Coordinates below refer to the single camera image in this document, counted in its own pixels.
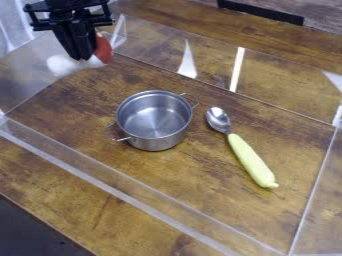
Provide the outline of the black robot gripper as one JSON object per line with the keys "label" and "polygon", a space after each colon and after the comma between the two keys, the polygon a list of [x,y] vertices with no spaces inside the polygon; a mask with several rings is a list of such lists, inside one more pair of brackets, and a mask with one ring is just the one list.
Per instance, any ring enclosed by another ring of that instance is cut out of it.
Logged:
{"label": "black robot gripper", "polygon": [[[51,30],[75,60],[88,60],[96,49],[95,27],[111,25],[109,0],[40,0],[23,11],[31,17],[35,31]],[[76,45],[67,24],[76,22]]]}

